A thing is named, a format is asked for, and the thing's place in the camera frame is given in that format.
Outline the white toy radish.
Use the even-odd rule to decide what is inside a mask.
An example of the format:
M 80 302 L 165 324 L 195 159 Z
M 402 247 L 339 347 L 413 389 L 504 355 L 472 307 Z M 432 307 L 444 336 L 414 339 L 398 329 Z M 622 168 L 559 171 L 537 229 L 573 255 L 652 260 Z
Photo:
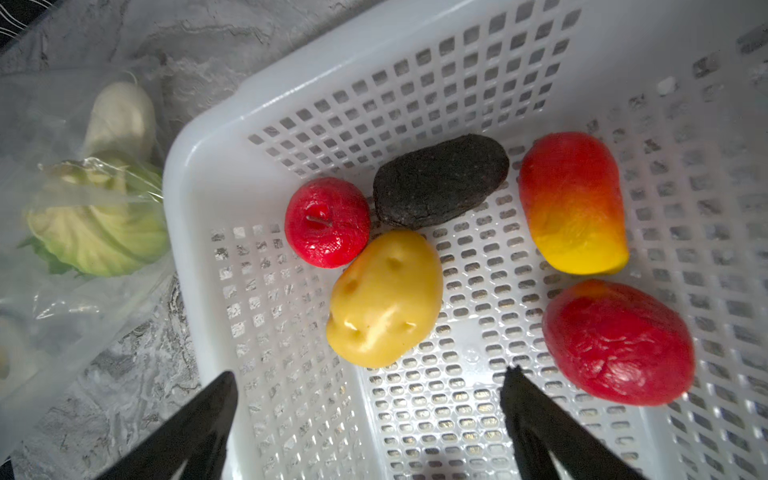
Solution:
M 137 161 L 151 158 L 156 140 L 152 100 L 131 82 L 110 84 L 97 96 L 83 143 L 83 155 L 115 150 Z

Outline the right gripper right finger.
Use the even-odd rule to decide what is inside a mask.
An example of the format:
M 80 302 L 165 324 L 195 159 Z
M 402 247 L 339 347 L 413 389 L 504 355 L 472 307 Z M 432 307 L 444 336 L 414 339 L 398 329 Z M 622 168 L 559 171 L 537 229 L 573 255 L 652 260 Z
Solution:
M 506 369 L 500 407 L 523 479 L 558 480 L 555 461 L 574 479 L 643 477 L 545 395 L 519 367 Z

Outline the green toy cabbage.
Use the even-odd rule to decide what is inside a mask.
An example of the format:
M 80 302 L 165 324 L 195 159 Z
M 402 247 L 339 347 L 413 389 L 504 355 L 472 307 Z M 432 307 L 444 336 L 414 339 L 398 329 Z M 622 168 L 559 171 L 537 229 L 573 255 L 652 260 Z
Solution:
M 51 274 L 130 275 L 170 248 L 162 172 L 117 151 L 43 167 L 24 210 L 28 247 Z

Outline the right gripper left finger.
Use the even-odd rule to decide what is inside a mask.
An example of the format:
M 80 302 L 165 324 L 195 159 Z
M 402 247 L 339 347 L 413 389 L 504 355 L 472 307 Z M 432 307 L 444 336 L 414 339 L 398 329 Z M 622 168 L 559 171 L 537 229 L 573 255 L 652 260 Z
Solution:
M 238 390 L 225 371 L 101 479 L 219 479 L 227 456 Z

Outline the clear blue-zip bag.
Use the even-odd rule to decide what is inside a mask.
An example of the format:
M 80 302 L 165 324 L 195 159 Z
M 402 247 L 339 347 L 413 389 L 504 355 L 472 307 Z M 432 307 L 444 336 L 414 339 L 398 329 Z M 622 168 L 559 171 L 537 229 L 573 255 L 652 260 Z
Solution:
M 1 453 L 169 276 L 154 59 L 1 79 Z

